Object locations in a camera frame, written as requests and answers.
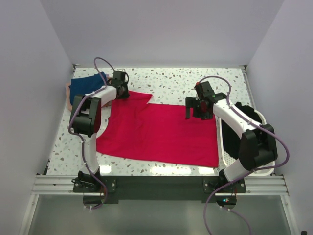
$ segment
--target black bracket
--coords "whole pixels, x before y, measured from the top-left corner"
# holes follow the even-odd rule
[[[198,98],[187,97],[186,119],[190,118],[190,108],[193,110],[192,116],[208,120],[213,118],[213,105],[221,99],[225,99],[224,93],[215,94],[209,82],[201,82],[195,85]]]
[[[76,95],[73,102],[72,112],[69,121],[72,120],[75,111],[77,110],[84,95]],[[97,133],[101,125],[101,99],[87,98],[80,108],[73,122],[74,133],[84,134],[91,137],[93,133]]]
[[[128,91],[128,86],[127,86],[128,80],[125,81],[125,77],[126,77],[126,73],[123,71],[115,70],[113,73],[113,78],[111,80],[111,84],[109,85],[116,88],[117,99],[124,99],[130,96],[129,91]]]
[[[94,187],[88,186],[86,183],[78,185],[74,182],[73,192],[86,193],[98,192],[101,193],[100,184],[95,181],[90,175],[81,174],[80,181],[88,181],[90,184],[95,184]],[[108,199],[106,203],[118,203],[119,200],[207,200],[209,193],[215,190],[219,182],[219,176],[100,176],[97,173],[97,178],[103,182],[108,189]],[[232,193],[234,187],[237,192],[246,192],[244,180],[227,187],[221,192]],[[210,203],[216,202],[215,196],[212,197]]]
[[[261,127],[274,133],[274,128],[269,124]],[[251,171],[277,159],[276,140],[259,129],[246,130],[241,136],[238,155],[241,165]]]
[[[205,193],[210,194],[221,185],[225,184],[224,179],[220,176],[216,180],[212,180],[211,177],[203,179],[203,190]],[[214,201],[217,202],[218,205],[232,209],[237,204],[237,193],[245,193],[246,192],[246,184],[244,179],[241,179],[225,188],[220,190],[218,193],[231,193],[231,195],[225,196],[216,196],[214,195]]]

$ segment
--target cable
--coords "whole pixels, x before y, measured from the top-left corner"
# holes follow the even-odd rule
[[[271,131],[268,131],[268,130],[264,129],[264,128],[262,128],[261,126],[254,124],[253,122],[250,122],[247,118],[245,118],[243,115],[241,115],[234,107],[232,107],[232,106],[230,105],[229,95],[230,95],[230,92],[231,92],[231,85],[230,85],[230,83],[229,83],[225,78],[222,78],[222,77],[219,77],[219,76],[207,76],[207,77],[204,77],[203,79],[201,79],[199,82],[202,82],[203,80],[205,80],[205,79],[207,79],[207,78],[218,78],[218,79],[221,79],[221,80],[223,80],[224,82],[226,82],[227,85],[228,85],[228,88],[229,88],[229,89],[228,89],[228,93],[227,93],[227,97],[226,97],[226,101],[227,101],[227,104],[229,105],[229,107],[231,108],[231,110],[234,111],[234,113],[237,114],[237,115],[238,115],[240,118],[242,118],[244,121],[248,122],[251,126],[253,126],[253,127],[255,127],[255,128],[258,128],[259,130],[261,130],[261,131],[263,131],[263,132],[269,134],[270,136],[274,137],[275,139],[277,139],[277,140],[282,144],[282,146],[284,147],[284,149],[285,149],[285,151],[286,151],[286,159],[285,159],[282,163],[280,163],[280,164],[278,164],[278,165],[275,165],[275,166],[267,166],[267,167],[256,168],[254,171],[265,170],[265,169],[272,169],[272,168],[278,168],[278,167],[281,167],[281,166],[285,165],[285,164],[289,161],[290,153],[289,153],[289,150],[288,150],[286,144],[281,140],[281,138],[278,137],[278,136],[276,136],[276,135],[275,135],[274,133],[272,133]],[[227,186],[233,184],[234,182],[237,182],[238,180],[241,180],[241,179],[245,178],[246,176],[250,175],[252,172],[253,172],[253,171],[250,171],[250,172],[248,172],[247,174],[245,174],[244,176],[241,176],[241,177],[239,177],[239,178],[237,178],[237,179],[235,179],[235,180],[233,180],[233,181],[230,181],[229,183],[227,183],[227,184],[225,184],[225,185],[219,187],[218,189],[214,190],[214,191],[210,194],[210,196],[208,197],[208,199],[207,199],[207,201],[205,202],[205,205],[204,205],[203,219],[204,219],[204,224],[205,224],[205,226],[206,226],[206,229],[207,229],[207,231],[209,232],[210,235],[213,235],[213,233],[212,233],[212,231],[210,230],[210,228],[209,228],[209,226],[208,226],[208,224],[207,224],[207,221],[206,221],[206,208],[207,208],[207,205],[208,205],[210,199],[212,198],[212,196],[213,196],[216,192],[218,192],[218,191],[220,191],[221,189],[223,189],[223,188],[225,188],[225,187],[227,187]],[[247,226],[248,226],[248,228],[249,228],[249,233],[250,233],[250,235],[252,235],[252,229],[251,229],[251,226],[250,226],[250,224],[248,223],[248,221],[247,221],[245,218],[243,218],[240,214],[238,214],[236,211],[234,211],[234,210],[230,210],[230,211],[233,212],[234,214],[238,215],[240,218],[242,218],[242,219],[245,221],[245,223],[247,224]]]
[[[96,91],[94,92],[94,94],[97,94],[98,92],[103,91],[103,90],[107,87],[107,83],[106,83],[104,77],[102,76],[101,72],[99,71],[99,69],[98,69],[98,67],[97,67],[96,59],[101,59],[101,60],[105,61],[105,62],[114,70],[113,66],[112,66],[108,61],[106,61],[105,59],[103,59],[103,58],[101,58],[101,57],[96,57],[96,58],[93,60],[94,66],[95,66],[97,72],[99,73],[99,75],[101,76],[101,78],[102,78],[102,80],[103,80],[103,82],[104,82],[104,87],[102,87],[102,88],[96,90]],[[105,195],[104,195],[104,200],[103,200],[103,202],[102,202],[101,204],[99,204],[99,205],[96,205],[96,206],[92,207],[91,209],[97,209],[97,208],[101,207],[101,206],[106,202],[107,197],[108,197],[108,193],[107,193],[107,192],[108,192],[108,189],[107,189],[107,187],[105,186],[105,184],[104,184],[101,180],[99,180],[99,179],[93,174],[93,172],[90,170],[90,168],[89,168],[89,166],[88,166],[88,164],[87,164],[87,161],[86,161],[86,158],[85,158],[85,140],[84,140],[84,137],[83,137],[82,135],[78,134],[78,133],[72,132],[71,128],[72,128],[73,123],[74,123],[74,120],[75,120],[77,114],[79,113],[79,110],[81,109],[81,107],[82,107],[83,103],[85,102],[85,100],[88,99],[89,97],[92,97],[94,94],[87,95],[87,96],[85,96],[85,97],[80,101],[80,103],[79,103],[77,109],[76,109],[75,112],[74,112],[74,115],[73,115],[72,119],[71,119],[70,122],[69,122],[69,126],[68,126],[68,132],[69,132],[70,134],[72,134],[72,135],[78,136],[78,137],[81,139],[81,141],[82,141],[82,158],[83,158],[83,162],[84,162],[84,165],[85,165],[86,169],[88,170],[89,174],[103,187],[104,191],[106,192]]]
[[[104,200],[104,196],[106,195],[106,190],[105,188],[103,189],[103,198],[101,197],[101,190],[102,190],[102,187],[100,188],[100,198]]]
[[[99,73],[100,77],[102,78],[102,80],[103,80],[103,82],[104,82],[104,86],[107,87],[106,80],[105,80],[104,77],[102,76],[102,74],[101,74],[101,72],[99,71],[98,66],[97,66],[97,64],[96,64],[96,60],[97,60],[97,59],[100,59],[100,60],[103,60],[104,62],[106,62],[106,63],[113,69],[113,71],[115,71],[115,69],[113,68],[113,66],[112,66],[107,60],[105,60],[105,59],[103,59],[103,58],[101,58],[101,57],[96,57],[96,58],[94,58],[94,60],[93,60],[94,67],[96,68],[97,72]]]

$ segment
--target metal frame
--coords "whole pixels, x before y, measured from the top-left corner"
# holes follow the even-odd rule
[[[74,175],[65,175],[65,176],[38,175],[36,177],[31,193],[35,195],[88,195],[88,196],[99,195],[99,193],[91,192],[89,193],[73,192],[73,183],[71,182],[71,180],[75,178],[76,176]],[[245,182],[247,193],[238,193],[237,195],[242,196],[288,195],[288,191],[283,176],[246,177]],[[230,193],[216,193],[216,195],[229,196]]]
[[[19,235],[28,235],[31,222],[33,221],[33,218],[34,218],[36,206],[38,203],[38,198],[39,198],[38,194],[30,195],[30,199],[28,201],[28,205],[26,208],[26,212],[25,212],[24,219],[20,228]]]
[[[255,108],[254,99],[251,88],[247,79],[246,67],[240,67],[245,78],[251,105]],[[74,193],[72,179],[76,176],[52,176],[38,175],[36,176],[26,213],[22,222],[19,235],[27,235],[35,214],[39,195],[98,195],[99,193]],[[300,230],[297,226],[294,213],[291,208],[288,189],[283,176],[265,176],[265,177],[246,177],[247,193],[238,193],[238,196],[269,196],[279,195],[281,197],[282,206],[287,218],[287,222],[292,235],[299,235]],[[216,196],[229,196],[229,193],[216,193]]]

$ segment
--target black mounting plate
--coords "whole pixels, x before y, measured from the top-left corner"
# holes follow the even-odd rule
[[[199,200],[204,203],[209,194],[215,190],[218,178],[218,176],[99,176],[108,188],[106,203],[109,204],[118,203],[119,200]],[[232,193],[234,187],[237,193],[246,192],[243,179],[219,192]],[[73,192],[90,191],[74,185]]]

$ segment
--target glass panel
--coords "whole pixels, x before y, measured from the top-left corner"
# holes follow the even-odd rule
[[[120,201],[90,212],[82,196],[40,196],[30,235],[202,235],[204,204],[197,201]],[[290,235],[279,196],[242,196],[235,210],[254,235]],[[217,204],[207,208],[215,235],[248,235],[244,221]]]

